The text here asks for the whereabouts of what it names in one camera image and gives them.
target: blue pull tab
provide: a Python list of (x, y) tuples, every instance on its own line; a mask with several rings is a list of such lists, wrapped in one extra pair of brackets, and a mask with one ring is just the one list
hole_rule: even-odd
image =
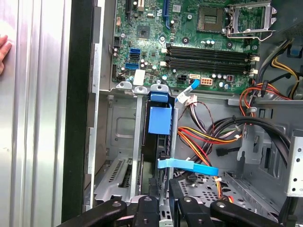
[(184, 169), (186, 171), (210, 175), (210, 176), (217, 176), (219, 173), (219, 169), (216, 167), (197, 164), (194, 163), (193, 161), (186, 161), (186, 160), (180, 160), (174, 158), (167, 158), (165, 160), (158, 159), (158, 169), (169, 168), (169, 167)]

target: finger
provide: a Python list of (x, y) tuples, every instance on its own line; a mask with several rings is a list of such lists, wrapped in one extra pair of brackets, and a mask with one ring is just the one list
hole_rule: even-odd
[(0, 62), (3, 61), (5, 56), (8, 54), (10, 48), (11, 48), (10, 42), (6, 42), (2, 47), (0, 47)]
[(0, 47), (5, 44), (5, 42), (8, 40), (8, 36), (7, 35), (1, 35), (0, 36)]
[(2, 74), (3, 70), (4, 70), (4, 64), (1, 62), (0, 63), (0, 75)]

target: motherboard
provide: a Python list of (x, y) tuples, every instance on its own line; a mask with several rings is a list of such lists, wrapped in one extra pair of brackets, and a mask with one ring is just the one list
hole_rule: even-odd
[[(259, 41), (230, 39), (226, 27), (229, 6), (250, 2), (117, 0), (112, 81), (183, 90), (198, 79), (198, 90), (241, 93), (253, 83)], [(238, 29), (261, 27), (263, 14), (244, 8)]]

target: screw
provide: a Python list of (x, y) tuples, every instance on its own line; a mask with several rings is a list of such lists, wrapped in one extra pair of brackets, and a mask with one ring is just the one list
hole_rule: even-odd
[(149, 202), (149, 201), (152, 201), (152, 199), (151, 199), (150, 197), (146, 197), (146, 198), (144, 199), (144, 201)]
[(184, 201), (185, 201), (185, 202), (191, 202), (191, 198), (189, 198), (189, 197), (184, 197)]
[(114, 204), (112, 205), (113, 207), (120, 207), (121, 206), (121, 203), (119, 203), (119, 202), (114, 202)]
[(224, 208), (224, 207), (225, 207), (225, 204), (222, 203), (222, 202), (218, 202), (218, 203), (217, 203), (217, 206), (218, 206), (218, 207), (221, 207), (221, 208)]

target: ram slot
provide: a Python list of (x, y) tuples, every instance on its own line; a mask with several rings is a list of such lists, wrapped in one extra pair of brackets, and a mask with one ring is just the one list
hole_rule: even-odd
[(171, 58), (169, 66), (172, 69), (196, 70), (205, 72), (246, 74), (250, 70), (250, 65), (236, 65), (221, 62), (195, 61)]
[(175, 58), (228, 61), (228, 62), (232, 61), (238, 63), (246, 63), (250, 61), (250, 54), (247, 53), (205, 50), (205, 49), (175, 47), (175, 46), (168, 48), (168, 50), (170, 55)]

